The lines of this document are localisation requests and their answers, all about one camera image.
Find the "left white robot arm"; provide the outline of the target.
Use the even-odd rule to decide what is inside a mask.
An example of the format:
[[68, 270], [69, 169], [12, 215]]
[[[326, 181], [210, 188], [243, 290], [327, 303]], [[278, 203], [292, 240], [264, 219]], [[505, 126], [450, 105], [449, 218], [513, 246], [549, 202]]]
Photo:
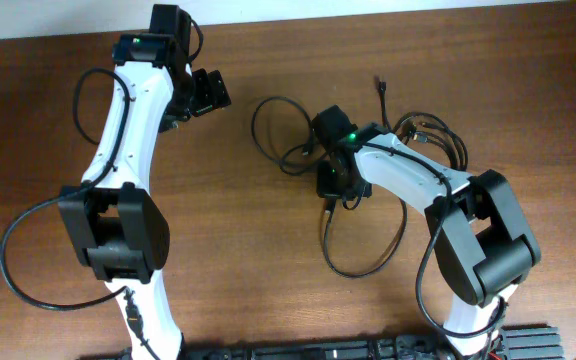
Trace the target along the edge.
[[198, 31], [179, 6], [156, 4], [146, 32], [119, 38], [96, 153], [81, 185], [63, 187], [58, 203], [78, 261], [118, 303], [130, 359], [178, 359], [184, 345], [164, 286], [170, 230], [150, 195], [150, 171], [159, 134], [231, 103], [219, 71], [192, 67]]

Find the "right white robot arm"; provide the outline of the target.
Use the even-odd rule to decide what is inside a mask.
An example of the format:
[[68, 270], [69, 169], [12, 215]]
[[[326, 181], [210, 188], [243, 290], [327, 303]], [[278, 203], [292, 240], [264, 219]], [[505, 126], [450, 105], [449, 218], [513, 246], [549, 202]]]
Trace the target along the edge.
[[422, 214], [430, 239], [415, 280], [422, 315], [422, 282], [430, 258], [453, 292], [448, 319], [429, 324], [462, 359], [482, 359], [500, 334], [509, 297], [541, 260], [541, 250], [507, 179], [497, 171], [472, 175], [410, 149], [396, 133], [364, 128], [331, 106], [311, 122], [325, 150], [317, 170], [320, 197], [352, 210], [378, 186]]

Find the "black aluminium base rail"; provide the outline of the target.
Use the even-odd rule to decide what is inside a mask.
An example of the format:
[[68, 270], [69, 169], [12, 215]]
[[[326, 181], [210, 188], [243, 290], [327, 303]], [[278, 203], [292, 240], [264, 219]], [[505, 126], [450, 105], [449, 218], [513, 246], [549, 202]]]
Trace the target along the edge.
[[394, 338], [289, 343], [262, 346], [184, 347], [180, 359], [194, 360], [395, 360], [503, 359], [547, 360], [566, 357], [559, 329], [529, 325], [499, 328], [477, 337], [405, 334]]

